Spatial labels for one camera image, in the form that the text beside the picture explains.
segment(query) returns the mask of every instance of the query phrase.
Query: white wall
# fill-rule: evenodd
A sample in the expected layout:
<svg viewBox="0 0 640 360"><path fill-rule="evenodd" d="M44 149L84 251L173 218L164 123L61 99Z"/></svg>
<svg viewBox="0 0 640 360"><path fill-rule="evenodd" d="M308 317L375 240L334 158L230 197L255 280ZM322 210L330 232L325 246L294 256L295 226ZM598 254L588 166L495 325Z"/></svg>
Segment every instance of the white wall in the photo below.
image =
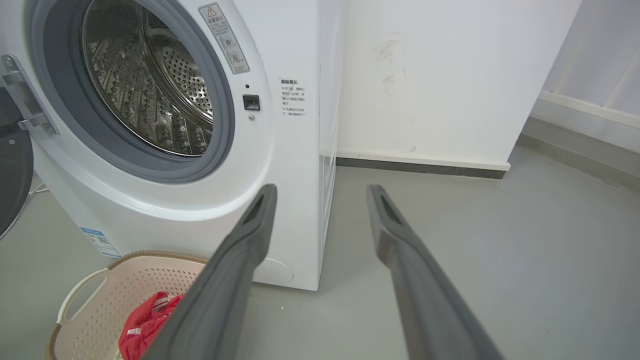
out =
<svg viewBox="0 0 640 360"><path fill-rule="evenodd" d="M352 0L338 156L508 169L580 0Z"/></svg>
<svg viewBox="0 0 640 360"><path fill-rule="evenodd" d="M531 116L640 152L640 1L584 0Z"/></svg>

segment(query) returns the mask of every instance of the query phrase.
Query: instruction sticker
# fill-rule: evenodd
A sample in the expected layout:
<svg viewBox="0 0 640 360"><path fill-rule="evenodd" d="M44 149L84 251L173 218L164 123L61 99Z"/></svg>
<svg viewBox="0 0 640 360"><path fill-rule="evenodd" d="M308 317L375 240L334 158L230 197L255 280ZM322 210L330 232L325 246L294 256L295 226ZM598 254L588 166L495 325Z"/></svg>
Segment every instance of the instruction sticker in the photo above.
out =
<svg viewBox="0 0 640 360"><path fill-rule="evenodd" d="M234 74L249 71L249 65L246 63L244 53L242 49L240 49L236 36L227 23L227 19L224 14L222 14L222 10L220 10L218 4L205 5L198 8L198 10L200 10L202 18L207 22L207 25L209 25L209 29L225 53L231 71Z"/></svg>
<svg viewBox="0 0 640 360"><path fill-rule="evenodd" d="M106 236L100 231L85 229L84 227L81 227L80 230L91 240L93 246L95 246L102 255L111 256L112 258L120 257L120 253L116 251Z"/></svg>
<svg viewBox="0 0 640 360"><path fill-rule="evenodd" d="M303 118L307 116L307 95L300 81L280 78L280 105L282 115Z"/></svg>

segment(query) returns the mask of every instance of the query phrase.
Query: basket handle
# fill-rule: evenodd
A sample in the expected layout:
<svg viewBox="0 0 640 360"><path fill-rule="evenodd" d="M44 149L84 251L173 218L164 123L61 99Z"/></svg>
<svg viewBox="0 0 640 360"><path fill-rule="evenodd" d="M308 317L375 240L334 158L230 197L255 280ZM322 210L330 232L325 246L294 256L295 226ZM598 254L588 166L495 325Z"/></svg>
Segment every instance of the basket handle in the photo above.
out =
<svg viewBox="0 0 640 360"><path fill-rule="evenodd" d="M98 292L98 290L100 290L102 288L102 286L104 285L104 283L107 281L107 273L109 272L109 269L104 268L101 270L98 270L92 274L87 275L84 279L80 280L79 283L77 283L73 289L71 289L71 291L69 292L69 294L67 295L67 297L65 298L65 301L62 302L62 306L60 307L60 310L58 311L58 324L60 325L66 325L72 321L74 321L74 319L76 318L76 316L82 312L82 310L84 309L84 307L89 303L89 301L91 301L91 299L93 298L93 296ZM100 286L98 286L97 289L95 289L95 291L91 294L91 296L84 302L84 304L82 304L82 306L76 311L76 313L73 315L73 317L67 321L66 320L66 315L67 315L67 311L69 310L69 306L71 305L71 302L73 301L73 299L76 297L76 295L80 292L80 290L87 285L88 282L90 282L91 280L95 279L98 276L101 275L105 275L104 280L102 281L102 284L100 284Z"/></svg>

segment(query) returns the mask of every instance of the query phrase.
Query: door hinge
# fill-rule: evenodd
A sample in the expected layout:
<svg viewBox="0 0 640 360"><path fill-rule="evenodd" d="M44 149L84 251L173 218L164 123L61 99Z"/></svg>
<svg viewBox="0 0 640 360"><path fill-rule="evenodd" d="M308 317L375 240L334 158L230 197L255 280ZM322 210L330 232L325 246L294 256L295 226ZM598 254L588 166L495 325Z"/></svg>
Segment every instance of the door hinge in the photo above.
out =
<svg viewBox="0 0 640 360"><path fill-rule="evenodd" d="M0 87L6 89L22 114L18 126L27 131L40 126L49 134L58 134L58 128L42 110L16 55L2 55L0 61Z"/></svg>

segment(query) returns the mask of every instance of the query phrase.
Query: blue label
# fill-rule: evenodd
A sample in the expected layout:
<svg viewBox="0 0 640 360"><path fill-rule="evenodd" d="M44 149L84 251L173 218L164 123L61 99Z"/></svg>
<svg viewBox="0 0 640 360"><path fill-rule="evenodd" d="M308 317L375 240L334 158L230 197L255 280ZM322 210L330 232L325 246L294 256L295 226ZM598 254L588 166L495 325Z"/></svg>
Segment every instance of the blue label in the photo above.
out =
<svg viewBox="0 0 640 360"><path fill-rule="evenodd" d="M119 258L121 256L101 231L85 229L84 227L81 227L80 230L91 240L93 246L95 246L102 255L111 256L112 258Z"/></svg>

